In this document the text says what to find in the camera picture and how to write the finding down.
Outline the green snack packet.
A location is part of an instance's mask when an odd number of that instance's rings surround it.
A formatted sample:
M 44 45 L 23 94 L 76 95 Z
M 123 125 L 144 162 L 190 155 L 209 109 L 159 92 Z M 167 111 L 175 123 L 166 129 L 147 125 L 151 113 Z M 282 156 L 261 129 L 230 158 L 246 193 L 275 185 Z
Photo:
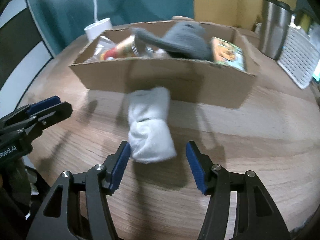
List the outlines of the green snack packet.
M 213 37 L 210 44 L 214 63 L 246 71 L 245 57 L 239 47 L 218 37 Z

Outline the grey sock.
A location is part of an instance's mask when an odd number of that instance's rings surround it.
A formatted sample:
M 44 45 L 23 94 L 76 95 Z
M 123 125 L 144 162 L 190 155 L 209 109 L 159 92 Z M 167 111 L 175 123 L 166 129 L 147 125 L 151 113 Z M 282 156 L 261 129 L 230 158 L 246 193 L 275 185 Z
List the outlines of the grey sock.
M 132 28 L 131 31 L 141 41 L 163 49 L 171 57 L 206 61 L 212 59 L 212 49 L 204 39 L 206 31 L 197 22 L 177 22 L 162 37 L 144 28 Z

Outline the clear plastic bag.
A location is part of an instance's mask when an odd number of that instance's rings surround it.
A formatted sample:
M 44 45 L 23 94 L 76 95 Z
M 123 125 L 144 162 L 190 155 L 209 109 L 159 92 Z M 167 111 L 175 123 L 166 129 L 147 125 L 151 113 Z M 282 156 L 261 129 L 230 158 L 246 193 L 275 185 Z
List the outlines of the clear plastic bag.
M 111 41 L 109 38 L 105 37 L 105 36 L 101 36 L 98 39 L 98 44 L 95 48 L 94 54 L 92 57 L 90 57 L 89 59 L 87 59 L 84 63 L 93 63 L 93 62 L 99 62 L 99 61 L 103 61 L 103 54 L 114 48 L 116 46 L 116 44 Z

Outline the steel travel mug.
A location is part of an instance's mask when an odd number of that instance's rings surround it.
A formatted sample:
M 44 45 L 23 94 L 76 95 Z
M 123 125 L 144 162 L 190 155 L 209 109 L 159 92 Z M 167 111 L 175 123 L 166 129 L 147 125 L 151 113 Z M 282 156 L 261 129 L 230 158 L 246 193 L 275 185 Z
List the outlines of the steel travel mug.
M 292 11 L 287 3 L 263 0 L 259 50 L 277 60 L 280 57 L 291 22 Z

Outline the brown cardboard box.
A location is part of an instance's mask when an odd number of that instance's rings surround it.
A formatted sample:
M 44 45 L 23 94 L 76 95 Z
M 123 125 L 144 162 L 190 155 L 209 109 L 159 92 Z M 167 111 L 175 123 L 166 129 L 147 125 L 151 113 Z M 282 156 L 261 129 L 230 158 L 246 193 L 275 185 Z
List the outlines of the brown cardboard box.
M 260 66 L 258 49 L 245 36 L 249 30 L 212 22 L 201 22 L 204 39 L 218 37 L 241 48 L 246 70 L 241 71 L 210 61 L 129 57 L 86 63 L 98 44 L 89 43 L 69 65 L 82 84 L 92 90 L 131 93 L 162 86 L 173 100 L 239 108 L 252 90 Z

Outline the red gold tin can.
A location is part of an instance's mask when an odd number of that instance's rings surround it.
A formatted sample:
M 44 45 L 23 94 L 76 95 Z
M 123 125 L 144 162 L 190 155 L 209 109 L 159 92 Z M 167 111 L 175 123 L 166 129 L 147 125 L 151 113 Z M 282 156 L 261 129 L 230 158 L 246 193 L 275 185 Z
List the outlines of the red gold tin can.
M 108 58 L 125 58 L 125 57 L 150 57 L 153 49 L 145 42 L 140 40 L 136 35 L 130 35 L 128 38 L 119 42 L 115 47 L 103 51 L 99 59 L 107 60 Z

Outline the white desk lamp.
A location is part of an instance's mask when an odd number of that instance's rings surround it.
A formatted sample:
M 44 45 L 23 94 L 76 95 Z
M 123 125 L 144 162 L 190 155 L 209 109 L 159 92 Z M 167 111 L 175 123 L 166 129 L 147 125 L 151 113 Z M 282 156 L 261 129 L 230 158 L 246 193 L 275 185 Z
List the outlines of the white desk lamp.
M 94 22 L 84 28 L 86 36 L 89 42 L 95 40 L 103 31 L 110 30 L 113 28 L 110 18 L 98 19 L 98 2 L 93 1 L 93 18 Z

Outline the white perforated basket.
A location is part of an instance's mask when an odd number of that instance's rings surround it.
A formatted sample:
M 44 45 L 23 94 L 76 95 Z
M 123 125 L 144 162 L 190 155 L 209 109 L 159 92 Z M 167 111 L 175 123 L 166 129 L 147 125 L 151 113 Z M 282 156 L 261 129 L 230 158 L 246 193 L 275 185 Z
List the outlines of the white perforated basket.
M 300 89 L 308 87 L 319 62 L 319 51 L 298 29 L 289 26 L 277 64 Z

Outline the yellow sponge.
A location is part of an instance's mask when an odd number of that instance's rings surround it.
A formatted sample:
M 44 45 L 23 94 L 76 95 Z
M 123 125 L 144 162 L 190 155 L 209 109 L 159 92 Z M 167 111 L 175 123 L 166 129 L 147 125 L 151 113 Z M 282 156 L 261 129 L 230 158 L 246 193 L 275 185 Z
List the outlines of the yellow sponge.
M 302 30 L 304 30 L 306 34 L 309 33 L 311 23 L 312 23 L 312 17 L 308 13 L 302 12 L 300 21 L 299 21 L 299 26 Z

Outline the teal curtain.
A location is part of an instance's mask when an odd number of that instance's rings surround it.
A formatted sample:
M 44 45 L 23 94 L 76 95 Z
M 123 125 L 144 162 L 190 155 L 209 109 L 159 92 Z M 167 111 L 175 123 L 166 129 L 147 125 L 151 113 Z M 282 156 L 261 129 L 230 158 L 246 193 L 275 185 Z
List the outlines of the teal curtain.
M 49 49 L 59 54 L 94 17 L 109 18 L 112 25 L 164 21 L 172 16 L 194 16 L 193 0 L 27 0 Z

